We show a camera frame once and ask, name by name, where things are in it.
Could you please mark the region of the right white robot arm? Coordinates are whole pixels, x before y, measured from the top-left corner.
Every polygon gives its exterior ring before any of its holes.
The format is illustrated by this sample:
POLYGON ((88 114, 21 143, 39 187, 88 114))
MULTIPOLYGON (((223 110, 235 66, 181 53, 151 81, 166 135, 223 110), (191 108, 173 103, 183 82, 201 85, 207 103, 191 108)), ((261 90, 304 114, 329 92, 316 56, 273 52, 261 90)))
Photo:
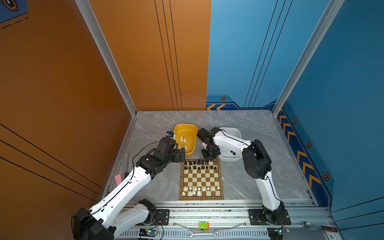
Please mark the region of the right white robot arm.
POLYGON ((242 156, 245 171, 255 179, 261 193, 266 222, 270 225, 282 223, 285 205, 278 197, 272 179, 272 160, 263 143, 259 140, 237 138, 220 128, 209 131, 201 128, 197 137, 203 144, 201 152, 206 161, 216 159, 221 154, 221 148, 242 156))

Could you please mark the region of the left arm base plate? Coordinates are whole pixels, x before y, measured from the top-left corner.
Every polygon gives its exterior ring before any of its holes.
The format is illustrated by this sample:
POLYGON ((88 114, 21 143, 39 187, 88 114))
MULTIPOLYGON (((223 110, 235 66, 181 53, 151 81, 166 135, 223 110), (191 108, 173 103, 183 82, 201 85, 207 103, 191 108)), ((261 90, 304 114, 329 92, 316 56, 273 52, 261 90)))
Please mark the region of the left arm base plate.
POLYGON ((149 218, 144 222, 138 224, 138 226, 155 226, 161 224, 162 226, 168 226, 170 220, 169 209, 156 210, 154 214, 150 214, 149 218))

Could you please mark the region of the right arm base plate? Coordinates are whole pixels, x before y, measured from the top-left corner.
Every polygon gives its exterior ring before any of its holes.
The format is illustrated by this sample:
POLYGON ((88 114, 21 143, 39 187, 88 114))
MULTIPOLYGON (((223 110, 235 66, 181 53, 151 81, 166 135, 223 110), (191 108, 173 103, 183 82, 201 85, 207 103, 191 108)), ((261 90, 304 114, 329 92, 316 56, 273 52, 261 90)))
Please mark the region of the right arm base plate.
POLYGON ((248 210, 249 220, 252 226, 285 225, 292 224, 287 210, 283 210, 279 215, 274 215, 271 211, 263 209, 248 210))

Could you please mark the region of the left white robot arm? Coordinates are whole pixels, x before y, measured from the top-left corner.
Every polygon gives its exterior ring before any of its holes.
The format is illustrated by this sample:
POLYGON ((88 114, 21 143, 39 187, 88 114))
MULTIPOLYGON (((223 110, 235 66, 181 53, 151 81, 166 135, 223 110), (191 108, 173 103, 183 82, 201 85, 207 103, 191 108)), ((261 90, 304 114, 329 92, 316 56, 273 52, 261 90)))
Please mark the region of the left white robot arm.
POLYGON ((72 217, 75 240, 114 240, 137 224, 154 221, 156 206, 144 199, 122 213, 122 209, 170 163, 185 161, 185 150, 177 148, 175 134, 167 132, 158 146, 140 157, 133 170, 111 193, 89 210, 81 208, 72 217))

